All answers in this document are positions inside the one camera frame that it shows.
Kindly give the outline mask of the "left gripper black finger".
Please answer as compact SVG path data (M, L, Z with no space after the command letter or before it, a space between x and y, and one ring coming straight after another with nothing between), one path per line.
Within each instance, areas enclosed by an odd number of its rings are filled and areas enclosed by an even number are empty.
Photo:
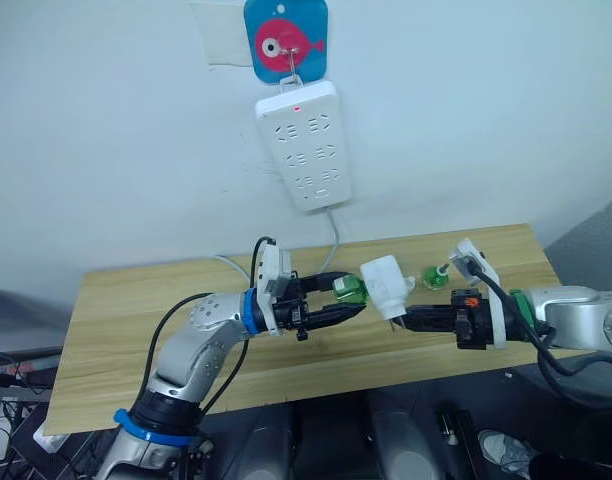
M365 304L356 303L324 306L321 310L309 312L306 315L305 329L317 330L343 323L360 314L365 308Z
M348 272L331 271L317 273L299 279L301 294L307 296L313 292L333 292L341 286L341 278L348 276Z

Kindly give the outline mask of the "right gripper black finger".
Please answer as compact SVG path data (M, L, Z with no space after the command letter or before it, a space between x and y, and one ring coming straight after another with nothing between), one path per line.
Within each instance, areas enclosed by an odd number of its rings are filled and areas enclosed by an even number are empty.
M433 319L410 319L408 317L398 317L394 323L406 330L414 332L432 332L432 333L454 333L455 326L450 320L433 320Z
M451 305L411 305L407 316L415 321L453 321L455 309Z

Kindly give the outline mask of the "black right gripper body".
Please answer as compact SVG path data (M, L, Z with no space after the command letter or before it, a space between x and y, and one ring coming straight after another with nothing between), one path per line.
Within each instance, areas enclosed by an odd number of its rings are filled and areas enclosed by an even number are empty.
M478 289L453 290L451 306L458 349L485 350L492 344L489 300Z

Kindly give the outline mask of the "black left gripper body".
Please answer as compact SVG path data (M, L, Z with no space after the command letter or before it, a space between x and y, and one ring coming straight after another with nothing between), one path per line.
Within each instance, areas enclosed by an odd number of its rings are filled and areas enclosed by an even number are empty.
M281 332L295 331L298 341L308 339L306 316L308 313L307 294L316 290L316 278L291 278L273 305L275 322Z

